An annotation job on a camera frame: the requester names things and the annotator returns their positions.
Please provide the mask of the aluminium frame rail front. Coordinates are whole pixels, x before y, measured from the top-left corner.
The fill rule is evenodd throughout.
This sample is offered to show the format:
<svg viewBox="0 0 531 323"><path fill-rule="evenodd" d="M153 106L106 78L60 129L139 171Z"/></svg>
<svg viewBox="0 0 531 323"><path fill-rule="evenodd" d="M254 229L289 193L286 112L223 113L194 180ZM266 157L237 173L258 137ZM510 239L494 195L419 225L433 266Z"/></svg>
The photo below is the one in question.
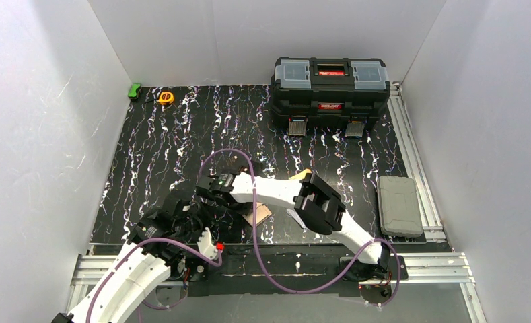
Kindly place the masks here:
<svg viewBox="0 0 531 323"><path fill-rule="evenodd" d="M403 254L406 283L455 283L461 288L472 322L486 322L475 289L475 279L463 252ZM76 262L66 308L79 303L116 260L114 255L81 255Z"/></svg>

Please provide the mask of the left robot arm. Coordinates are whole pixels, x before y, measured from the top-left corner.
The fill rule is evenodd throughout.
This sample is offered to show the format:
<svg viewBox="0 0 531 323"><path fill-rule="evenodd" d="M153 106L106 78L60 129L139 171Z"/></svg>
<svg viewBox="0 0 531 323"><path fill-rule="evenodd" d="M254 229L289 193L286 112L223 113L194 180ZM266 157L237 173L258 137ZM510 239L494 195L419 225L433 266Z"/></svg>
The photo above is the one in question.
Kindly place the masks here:
<svg viewBox="0 0 531 323"><path fill-rule="evenodd" d="M187 256L222 265L223 247L213 241L209 206L171 192L145 212L95 287L53 322L125 322Z"/></svg>

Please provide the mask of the yellow tape measure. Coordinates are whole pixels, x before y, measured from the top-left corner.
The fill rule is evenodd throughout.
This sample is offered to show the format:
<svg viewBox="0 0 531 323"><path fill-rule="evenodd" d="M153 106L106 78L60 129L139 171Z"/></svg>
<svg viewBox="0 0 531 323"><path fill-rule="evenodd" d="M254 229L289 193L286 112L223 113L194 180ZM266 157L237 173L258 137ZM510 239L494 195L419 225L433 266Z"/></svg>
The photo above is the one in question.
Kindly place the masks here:
<svg viewBox="0 0 531 323"><path fill-rule="evenodd" d="M167 106L167 105L172 104L174 100L175 100L175 97L172 92L164 91L160 93L157 102L161 104L162 106Z"/></svg>

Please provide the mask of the white card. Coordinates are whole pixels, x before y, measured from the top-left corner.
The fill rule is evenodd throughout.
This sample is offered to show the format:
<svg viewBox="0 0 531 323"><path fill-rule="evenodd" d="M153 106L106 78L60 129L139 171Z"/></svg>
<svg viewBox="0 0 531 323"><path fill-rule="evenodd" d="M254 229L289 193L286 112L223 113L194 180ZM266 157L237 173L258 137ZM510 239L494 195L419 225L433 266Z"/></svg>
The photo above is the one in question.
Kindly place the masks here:
<svg viewBox="0 0 531 323"><path fill-rule="evenodd" d="M301 217L298 215L295 209L287 209L287 214L293 218L300 227L304 226Z"/></svg>

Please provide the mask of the beige card holder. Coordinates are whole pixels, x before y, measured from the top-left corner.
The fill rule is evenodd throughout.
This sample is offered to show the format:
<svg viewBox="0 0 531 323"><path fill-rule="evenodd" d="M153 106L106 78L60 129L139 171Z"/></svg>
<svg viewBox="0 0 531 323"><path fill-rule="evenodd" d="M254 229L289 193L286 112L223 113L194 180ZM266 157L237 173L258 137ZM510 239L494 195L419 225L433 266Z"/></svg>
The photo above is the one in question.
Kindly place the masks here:
<svg viewBox="0 0 531 323"><path fill-rule="evenodd" d="M252 209L250 212L243 216L243 218L246 220L246 222L249 225L253 224L253 220L256 222L256 226L259 226L261 223L263 223L265 220L267 220L273 213L271 210L262 203L257 203L256 205L256 214L252 212Z"/></svg>

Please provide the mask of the green plastic object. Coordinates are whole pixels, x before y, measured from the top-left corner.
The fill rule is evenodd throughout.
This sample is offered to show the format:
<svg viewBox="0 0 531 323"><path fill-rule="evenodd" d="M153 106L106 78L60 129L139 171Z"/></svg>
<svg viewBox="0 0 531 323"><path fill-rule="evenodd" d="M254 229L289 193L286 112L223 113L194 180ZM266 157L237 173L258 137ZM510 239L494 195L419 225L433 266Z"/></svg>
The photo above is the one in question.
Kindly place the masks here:
<svg viewBox="0 0 531 323"><path fill-rule="evenodd" d="M142 85L140 83L133 83L127 92L127 97L129 98L129 100L130 101L138 100L140 97L141 89L142 89Z"/></svg>

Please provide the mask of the grey pad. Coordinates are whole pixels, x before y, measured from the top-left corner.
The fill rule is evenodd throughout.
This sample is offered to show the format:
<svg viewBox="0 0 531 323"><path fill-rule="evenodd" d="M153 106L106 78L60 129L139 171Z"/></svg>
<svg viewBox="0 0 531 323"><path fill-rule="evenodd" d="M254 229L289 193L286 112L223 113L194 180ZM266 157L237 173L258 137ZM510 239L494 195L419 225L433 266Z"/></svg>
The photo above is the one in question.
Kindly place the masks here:
<svg viewBox="0 0 531 323"><path fill-rule="evenodd" d="M383 234L405 238L423 234L417 187L412 178L380 176L377 198Z"/></svg>

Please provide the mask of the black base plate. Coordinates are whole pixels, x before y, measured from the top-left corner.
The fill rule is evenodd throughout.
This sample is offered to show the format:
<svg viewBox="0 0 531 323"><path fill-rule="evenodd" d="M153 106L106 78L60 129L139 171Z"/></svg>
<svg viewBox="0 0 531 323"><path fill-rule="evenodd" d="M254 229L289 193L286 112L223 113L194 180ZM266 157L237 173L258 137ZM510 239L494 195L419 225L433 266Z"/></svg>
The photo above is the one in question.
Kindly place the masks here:
<svg viewBox="0 0 531 323"><path fill-rule="evenodd" d="M198 272L200 262L190 260L188 296L272 295L280 293L264 275L260 264L272 278L290 289L309 290L335 278L343 269L342 262L352 253L339 244L261 245L258 260L251 245L229 244L225 247L219 268L207 265Z"/></svg>

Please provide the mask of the aluminium frame rail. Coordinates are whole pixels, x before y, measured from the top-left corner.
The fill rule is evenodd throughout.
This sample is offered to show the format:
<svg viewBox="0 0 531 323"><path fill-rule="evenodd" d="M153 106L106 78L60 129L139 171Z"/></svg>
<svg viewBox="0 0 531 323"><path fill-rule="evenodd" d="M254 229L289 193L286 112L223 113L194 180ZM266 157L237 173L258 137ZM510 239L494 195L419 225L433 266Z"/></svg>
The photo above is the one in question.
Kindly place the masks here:
<svg viewBox="0 0 531 323"><path fill-rule="evenodd" d="M417 144L415 143L406 104L402 97L401 84L399 82L394 82L391 85L388 109L407 175L415 182L420 218L426 240L435 243L445 242L447 239L444 227L431 189L429 188Z"/></svg>
<svg viewBox="0 0 531 323"><path fill-rule="evenodd" d="M461 288L472 322L486 322L475 289L475 279L463 252L403 254L406 283L455 283ZM114 255L81 255L76 262L66 308L79 303L116 260Z"/></svg>

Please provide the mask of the aluminium frame rail right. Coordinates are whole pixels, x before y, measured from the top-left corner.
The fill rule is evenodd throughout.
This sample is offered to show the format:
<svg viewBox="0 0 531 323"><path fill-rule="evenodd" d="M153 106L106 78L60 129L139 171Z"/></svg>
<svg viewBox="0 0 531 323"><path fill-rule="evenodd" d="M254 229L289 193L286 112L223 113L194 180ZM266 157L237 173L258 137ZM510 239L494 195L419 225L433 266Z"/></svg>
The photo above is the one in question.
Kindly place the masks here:
<svg viewBox="0 0 531 323"><path fill-rule="evenodd" d="M415 182L420 218L426 240L435 243L445 242L447 239L444 227L431 189L429 188L417 144L415 143L406 104L402 97L401 84L399 82L394 82L391 85L388 109L407 175Z"/></svg>

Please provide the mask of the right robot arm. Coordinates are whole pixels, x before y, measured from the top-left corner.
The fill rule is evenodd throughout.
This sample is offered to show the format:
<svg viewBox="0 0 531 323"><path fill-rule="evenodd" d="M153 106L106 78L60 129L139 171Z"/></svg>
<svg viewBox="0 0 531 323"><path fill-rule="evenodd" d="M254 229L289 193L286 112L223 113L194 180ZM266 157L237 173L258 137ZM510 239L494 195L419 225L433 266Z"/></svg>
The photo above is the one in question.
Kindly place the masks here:
<svg viewBox="0 0 531 323"><path fill-rule="evenodd" d="M313 173L301 180L255 176L249 169L201 176L196 195L236 212L253 214L259 205L291 210L306 229L329 236L358 253L358 262L388 269L391 250L378 242L348 212L341 195Z"/></svg>

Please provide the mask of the silver toolbox latch right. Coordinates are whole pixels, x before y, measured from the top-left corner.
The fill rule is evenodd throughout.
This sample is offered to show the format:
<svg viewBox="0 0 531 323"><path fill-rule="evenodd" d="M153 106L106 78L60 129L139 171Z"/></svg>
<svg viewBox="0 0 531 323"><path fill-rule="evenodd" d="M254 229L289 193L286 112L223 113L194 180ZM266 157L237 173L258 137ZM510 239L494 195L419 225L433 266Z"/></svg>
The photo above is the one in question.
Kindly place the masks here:
<svg viewBox="0 0 531 323"><path fill-rule="evenodd" d="M366 119L352 119L345 128L346 137L361 138L366 126Z"/></svg>

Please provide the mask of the orange card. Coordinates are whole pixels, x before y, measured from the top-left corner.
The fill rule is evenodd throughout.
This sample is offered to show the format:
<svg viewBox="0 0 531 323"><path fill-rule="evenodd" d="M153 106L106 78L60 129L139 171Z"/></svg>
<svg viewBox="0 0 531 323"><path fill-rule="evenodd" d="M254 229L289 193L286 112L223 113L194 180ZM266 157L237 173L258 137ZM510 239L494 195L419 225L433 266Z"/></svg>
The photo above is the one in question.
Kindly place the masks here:
<svg viewBox="0 0 531 323"><path fill-rule="evenodd" d="M311 169L306 168L306 169L298 172L297 174L292 175L289 179L290 180L303 180L306 177L307 174L311 174L311 173L312 173Z"/></svg>

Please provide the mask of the silver toolbox latch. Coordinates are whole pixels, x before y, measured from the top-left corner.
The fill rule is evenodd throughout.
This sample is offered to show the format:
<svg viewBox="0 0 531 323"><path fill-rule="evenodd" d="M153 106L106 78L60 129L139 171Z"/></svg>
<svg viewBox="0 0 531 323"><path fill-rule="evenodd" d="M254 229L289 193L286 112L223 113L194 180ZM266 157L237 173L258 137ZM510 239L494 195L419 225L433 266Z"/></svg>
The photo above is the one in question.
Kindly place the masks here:
<svg viewBox="0 0 531 323"><path fill-rule="evenodd" d="M307 134L307 118L305 116L291 117L288 122L287 134L294 137L304 137Z"/></svg>
<svg viewBox="0 0 531 323"><path fill-rule="evenodd" d="M346 137L361 138L366 126L366 119L352 119L345 128Z"/></svg>

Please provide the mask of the silver toolbox latch left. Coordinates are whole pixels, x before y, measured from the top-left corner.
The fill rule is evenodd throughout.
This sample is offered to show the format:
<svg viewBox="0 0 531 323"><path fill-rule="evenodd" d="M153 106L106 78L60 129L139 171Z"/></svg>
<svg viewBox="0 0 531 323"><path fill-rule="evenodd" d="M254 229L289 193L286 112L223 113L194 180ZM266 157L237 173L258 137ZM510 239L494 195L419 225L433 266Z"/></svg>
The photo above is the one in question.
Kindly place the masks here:
<svg viewBox="0 0 531 323"><path fill-rule="evenodd" d="M294 137L304 137L307 134L307 118L305 116L291 117L288 122L287 134Z"/></svg>

